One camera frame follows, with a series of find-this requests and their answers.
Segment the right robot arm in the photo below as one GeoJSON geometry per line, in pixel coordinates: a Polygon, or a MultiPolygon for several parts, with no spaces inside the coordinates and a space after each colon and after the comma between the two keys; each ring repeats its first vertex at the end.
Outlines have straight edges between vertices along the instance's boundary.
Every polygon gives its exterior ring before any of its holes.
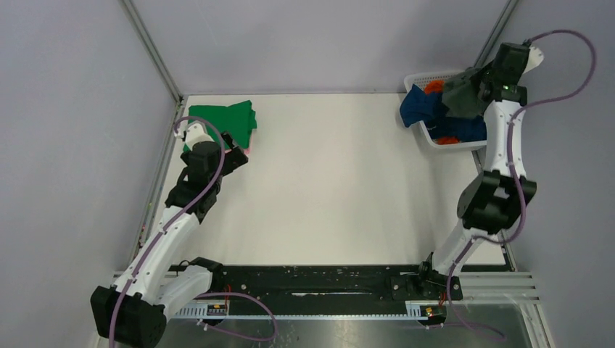
{"type": "Polygon", "coordinates": [[[505,244],[504,230],[522,228],[537,191],[521,158],[521,124],[527,90],[521,76],[538,66],[541,52],[526,41],[503,43],[484,67],[468,69],[445,81],[443,104],[453,117],[482,116],[487,131],[486,157],[475,179],[462,191],[458,223],[406,283],[423,299],[460,298],[458,272],[483,242],[505,244]]]}

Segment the grey t-shirt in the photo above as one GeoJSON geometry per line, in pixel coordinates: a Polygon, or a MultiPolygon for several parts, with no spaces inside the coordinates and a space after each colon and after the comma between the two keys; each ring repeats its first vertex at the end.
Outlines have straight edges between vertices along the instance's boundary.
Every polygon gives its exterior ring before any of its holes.
{"type": "Polygon", "coordinates": [[[484,68],[469,68],[445,80],[442,87],[442,103],[449,109],[448,115],[460,119],[474,119],[483,115],[490,101],[481,91],[484,68]]]}

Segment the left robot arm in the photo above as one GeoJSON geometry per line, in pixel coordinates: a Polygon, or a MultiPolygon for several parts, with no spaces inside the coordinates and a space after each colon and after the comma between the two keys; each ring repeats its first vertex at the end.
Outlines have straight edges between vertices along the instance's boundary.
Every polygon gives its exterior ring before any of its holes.
{"type": "Polygon", "coordinates": [[[190,262],[170,283],[162,281],[180,248],[217,202],[222,179],[247,163],[232,135],[222,144],[208,134],[186,135],[185,166],[165,200],[157,230],[136,258],[108,287],[98,286],[90,298],[97,333],[110,344],[156,347],[170,319],[196,295],[215,298],[225,288],[213,261],[190,262]]]}

